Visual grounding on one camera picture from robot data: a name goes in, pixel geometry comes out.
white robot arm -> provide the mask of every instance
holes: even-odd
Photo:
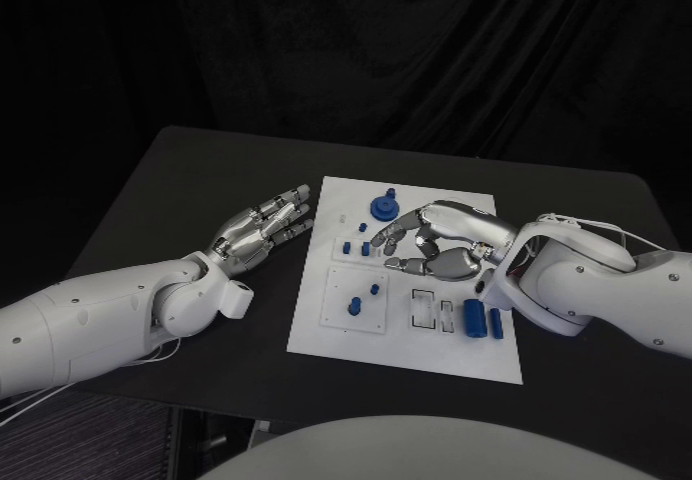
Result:
[[[425,258],[392,257],[387,268],[460,281],[477,276],[487,261],[494,268],[485,269],[475,284],[485,304],[501,310],[516,308],[542,328],[566,336],[576,335],[594,317],[601,318],[645,346],[692,358],[692,254],[645,242],[657,250],[631,257],[579,222],[634,236],[609,224],[552,214],[517,232],[485,212],[438,201],[389,224],[372,245],[385,244],[385,254],[392,255],[406,230],[418,229],[415,244]],[[439,252],[438,238],[471,246]],[[537,238],[547,241],[534,252]],[[519,276],[514,260],[523,248],[534,259]]]
[[[77,382],[194,335],[220,311],[242,318],[252,291],[230,277],[302,233],[307,185],[242,211],[204,252],[57,283],[0,309],[0,399]]]

black table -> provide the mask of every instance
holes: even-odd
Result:
[[[633,175],[170,127],[69,277],[203,250],[242,208],[301,183],[314,208],[324,175],[488,193],[514,225],[556,212],[617,223],[677,248]],[[514,312],[523,386],[287,353],[308,240],[276,249],[242,277],[255,291],[245,319],[219,317],[168,360],[118,369],[79,388],[301,424],[385,414],[483,420],[653,474],[692,476],[692,361],[644,348],[604,322],[565,338]]]

white pegboard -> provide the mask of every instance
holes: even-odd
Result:
[[[386,332],[387,279],[386,272],[330,267],[320,325],[383,335]],[[379,286],[376,295],[370,293],[372,285]],[[361,300],[357,315],[351,315],[347,311],[353,297]]]
[[[372,199],[382,196],[389,187],[396,189],[400,214],[435,200],[454,200],[488,213],[496,213],[490,195],[324,177],[287,350],[520,384],[521,372],[510,312],[501,312],[503,340],[496,340],[491,335],[481,339],[464,335],[462,303],[465,299],[474,298],[474,280],[441,282],[432,277],[406,275],[383,268],[386,257],[377,257],[376,251],[374,253],[370,251],[369,257],[360,255],[361,242],[369,241],[386,226],[386,222],[379,222],[370,216],[369,206]],[[357,230],[360,223],[367,224],[364,232]],[[341,251],[346,239],[351,242],[351,253],[347,258],[343,257]],[[462,245],[448,240],[439,240],[438,244],[442,250]],[[399,243],[396,256],[421,257],[412,233]],[[374,328],[377,324],[385,327],[383,334],[364,329],[324,326],[321,313],[328,297],[328,272],[333,267],[361,272],[356,273],[356,276],[387,274],[385,313],[379,318],[382,323],[373,324]],[[361,286],[361,280],[353,284],[357,284],[360,289],[367,287]],[[425,332],[409,327],[413,289],[431,291],[435,296],[431,305],[436,320],[435,329],[426,329]],[[351,294],[346,294],[333,302],[338,312],[343,310],[343,322],[348,320],[347,295]],[[442,301],[451,304],[452,333],[442,332]]]

small blue part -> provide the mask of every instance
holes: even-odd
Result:
[[[360,313],[360,297],[353,297],[348,305],[348,313],[356,316]]]
[[[374,198],[370,203],[370,214],[380,222],[390,222],[399,215],[399,204],[395,197],[396,191],[389,188],[386,194]]]
[[[501,340],[504,334],[501,332],[500,311],[496,308],[490,309],[490,328],[493,329],[493,337],[497,340]]]
[[[487,337],[485,309],[475,299],[464,301],[464,330],[471,338]]]

gray floor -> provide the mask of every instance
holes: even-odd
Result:
[[[0,478],[164,478],[167,417],[163,406],[64,390],[0,428]]]

